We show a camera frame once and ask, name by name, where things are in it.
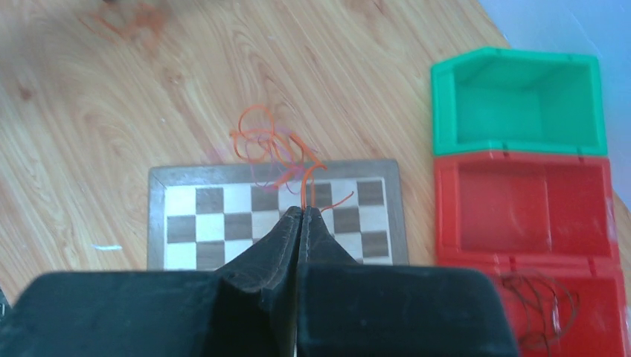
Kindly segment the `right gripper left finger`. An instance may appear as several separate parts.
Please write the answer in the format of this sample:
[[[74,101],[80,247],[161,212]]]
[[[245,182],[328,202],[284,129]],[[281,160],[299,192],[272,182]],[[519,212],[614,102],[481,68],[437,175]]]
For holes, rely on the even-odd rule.
[[[302,226],[292,207],[216,271],[54,272],[1,323],[3,356],[292,356]]]

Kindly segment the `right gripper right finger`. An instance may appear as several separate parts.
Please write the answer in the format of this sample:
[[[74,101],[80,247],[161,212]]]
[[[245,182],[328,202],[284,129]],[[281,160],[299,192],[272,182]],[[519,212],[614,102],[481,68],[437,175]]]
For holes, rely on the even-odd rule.
[[[321,212],[303,213],[299,356],[517,356],[491,280],[469,268],[357,263]]]

